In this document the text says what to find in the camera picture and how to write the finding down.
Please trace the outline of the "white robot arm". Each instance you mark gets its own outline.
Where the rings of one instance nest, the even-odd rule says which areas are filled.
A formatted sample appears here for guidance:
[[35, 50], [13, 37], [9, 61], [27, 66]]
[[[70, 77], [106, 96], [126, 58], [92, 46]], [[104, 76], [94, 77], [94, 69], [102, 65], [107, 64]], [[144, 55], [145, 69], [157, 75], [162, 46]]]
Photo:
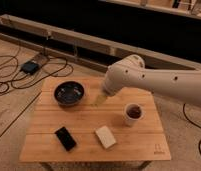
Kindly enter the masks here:
[[146, 69], [138, 55], [110, 65], [94, 104], [102, 104], [124, 87], [139, 88], [201, 108], [201, 70]]

